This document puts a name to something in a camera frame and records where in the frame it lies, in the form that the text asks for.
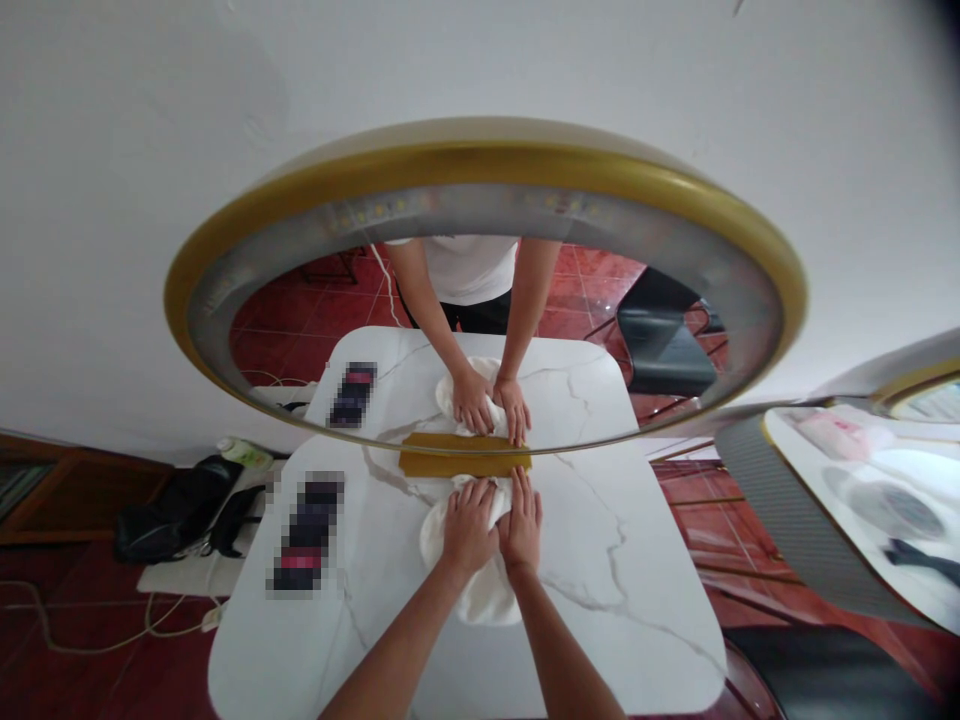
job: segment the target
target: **wooden cabinet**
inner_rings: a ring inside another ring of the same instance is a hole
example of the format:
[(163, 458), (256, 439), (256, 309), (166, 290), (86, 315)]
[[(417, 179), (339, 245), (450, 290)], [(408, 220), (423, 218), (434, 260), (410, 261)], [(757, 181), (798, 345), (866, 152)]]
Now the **wooden cabinet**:
[(117, 513), (150, 502), (174, 472), (151, 460), (0, 435), (0, 466), (31, 464), (50, 467), (0, 520), (0, 545), (110, 539)]

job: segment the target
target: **person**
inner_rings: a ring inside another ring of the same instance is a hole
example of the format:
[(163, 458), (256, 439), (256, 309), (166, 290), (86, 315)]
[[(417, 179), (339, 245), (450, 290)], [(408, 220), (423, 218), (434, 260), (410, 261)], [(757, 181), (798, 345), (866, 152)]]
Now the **person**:
[[(486, 435), (493, 428), (489, 396), (506, 413), (510, 442), (520, 447), (526, 440), (530, 408), (517, 372), (546, 306), (561, 245), (495, 235), (416, 237), (386, 244), (404, 310), (450, 371), (454, 417), (472, 432)], [(494, 382), (467, 362), (453, 337), (458, 323), (463, 332), (507, 336)]]
[(447, 617), (467, 581), (499, 551), (517, 595), (550, 718), (624, 720), (607, 684), (570, 633), (537, 577), (540, 493), (522, 467), (513, 470), (513, 508), (488, 531), (495, 485), (466, 483), (448, 501), (443, 553), (376, 645), (320, 715), (320, 720), (402, 718)]

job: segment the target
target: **white wall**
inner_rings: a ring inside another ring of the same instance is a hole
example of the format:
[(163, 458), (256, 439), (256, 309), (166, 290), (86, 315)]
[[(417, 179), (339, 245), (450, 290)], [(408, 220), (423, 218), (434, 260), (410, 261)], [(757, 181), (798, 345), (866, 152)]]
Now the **white wall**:
[(44, 0), (0, 13), (0, 426), (189, 462), (304, 435), (184, 359), (161, 291), (210, 213), (372, 127), (519, 115), (633, 136), (768, 215), (810, 281), (747, 400), (958, 324), (960, 98), (917, 3)]

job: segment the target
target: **black pants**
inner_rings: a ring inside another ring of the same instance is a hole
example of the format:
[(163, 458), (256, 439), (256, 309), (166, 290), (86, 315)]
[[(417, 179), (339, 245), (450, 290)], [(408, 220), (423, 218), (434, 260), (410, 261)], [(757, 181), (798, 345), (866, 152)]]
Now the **black pants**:
[[(410, 324), (419, 329), (417, 321), (413, 319), (410, 308), (403, 299), (403, 291), (400, 285), (397, 285), (397, 293), (400, 295), (400, 303), (410, 318)], [(477, 303), (476, 305), (451, 305), (450, 303), (440, 303), (444, 317), (450, 329), (456, 332), (457, 323), (460, 323), (460, 329), (463, 332), (482, 333), (484, 335), (506, 335), (507, 320), (510, 317), (510, 291), (507, 290), (503, 295), (493, 300)]]

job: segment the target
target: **hand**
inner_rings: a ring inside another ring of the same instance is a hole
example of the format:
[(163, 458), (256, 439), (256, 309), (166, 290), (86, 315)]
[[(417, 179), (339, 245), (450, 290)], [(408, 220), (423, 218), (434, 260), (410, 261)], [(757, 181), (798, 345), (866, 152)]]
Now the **hand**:
[(508, 577), (523, 569), (537, 572), (540, 566), (540, 525), (543, 523), (540, 493), (533, 492), (523, 466), (518, 465), (510, 474), (513, 476), (513, 507), (497, 522), (500, 552)]
[(487, 397), (493, 396), (493, 385), (483, 375), (467, 366), (453, 376), (453, 417), (464, 423), (470, 432), (486, 435), (493, 430)]
[(497, 486), (487, 478), (471, 480), (447, 501), (440, 563), (464, 583), (493, 557), (499, 545), (497, 529), (490, 528), (490, 506)]
[(530, 429), (530, 408), (523, 401), (520, 383), (498, 377), (493, 386), (493, 401), (507, 413), (510, 442), (521, 447), (526, 442), (527, 430)]

